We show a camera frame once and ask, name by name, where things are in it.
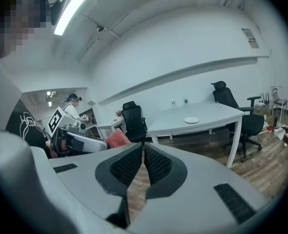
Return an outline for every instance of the fluorescent light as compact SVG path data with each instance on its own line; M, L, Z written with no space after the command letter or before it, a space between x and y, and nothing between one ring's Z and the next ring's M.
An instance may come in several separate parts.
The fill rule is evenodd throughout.
M64 13L61 16L61 19L59 20L56 28L55 28L55 35L61 36L66 27L67 24L70 22L72 16L75 14L75 12L78 10L80 5L84 2L84 0L71 0L68 4L67 8L65 9Z

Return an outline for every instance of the white table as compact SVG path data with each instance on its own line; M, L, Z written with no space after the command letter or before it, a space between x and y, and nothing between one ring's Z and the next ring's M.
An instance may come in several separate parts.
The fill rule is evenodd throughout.
M119 126L121 123L124 122L124 118L120 119L120 120L116 120L116 121L112 121L111 123L105 123L105 124L98 124L96 126L96 129L99 132L99 135L102 139L106 139L108 136L106 134L106 132L102 132L102 130L105 129L111 129L112 133L116 130L115 127Z
M245 113L215 102L199 102L184 107L162 111L147 132L151 135L153 143L158 144L158 135L179 135L210 130L235 122L235 132L227 167L231 167L237 151L242 116ZM197 117L199 121L194 124L184 122L186 117Z

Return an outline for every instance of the wooden floor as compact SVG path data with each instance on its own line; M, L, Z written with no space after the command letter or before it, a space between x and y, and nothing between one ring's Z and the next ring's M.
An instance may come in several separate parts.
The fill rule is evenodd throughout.
M284 120L288 126L288 115ZM229 131L221 130L213 135L204 133L196 136L178 137L173 140L160 139L159 143L191 153L204 155L226 165L230 147L223 151L222 146L229 141ZM288 185L288 146L273 133L253 136L251 139L261 143L263 149L247 144L247 159L244 163L242 145L239 144L231 170L247 180L267 199L280 195ZM144 162L128 188L129 215L131 221L145 205L145 192L150 186Z

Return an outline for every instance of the white plate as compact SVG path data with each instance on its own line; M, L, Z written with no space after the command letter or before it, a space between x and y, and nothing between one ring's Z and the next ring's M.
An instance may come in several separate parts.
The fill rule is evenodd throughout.
M197 123L199 121L199 119L196 117L187 117L184 119L184 121L186 123Z

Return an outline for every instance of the black office chair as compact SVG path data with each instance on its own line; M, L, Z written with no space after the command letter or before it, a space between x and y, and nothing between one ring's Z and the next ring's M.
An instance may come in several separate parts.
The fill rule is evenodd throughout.
M242 129L241 129L242 135L240 138L240 142L243 145L244 158L242 158L242 162L244 162L246 159L246 142L257 145L258 150L262 149L262 146L260 143L248 138L250 136L255 136L258 133L260 133L264 125L265 119L263 116L252 114L254 101L256 99L260 99L261 97L256 96L256 97L247 98L247 100L251 101L250 107L239 107L232 95L232 92L230 91L229 88L226 87L226 83L224 81L218 81L216 83L212 83L212 85L215 88L215 91L213 91L213 96L216 102L219 102L226 106L236 108L244 112L250 112L250 115L244 115L242 118ZM232 138L234 136L234 133L232 132L234 132L235 130L235 123L228 124L226 125L226 127L229 131L231 131L230 138ZM232 145L232 143L233 142L230 142L224 145L224 149L227 146Z
M145 118L141 116L141 107L137 106L134 101L127 102L123 105L121 114L125 121L127 130L125 135L127 138L131 142L142 142L144 144L147 126Z

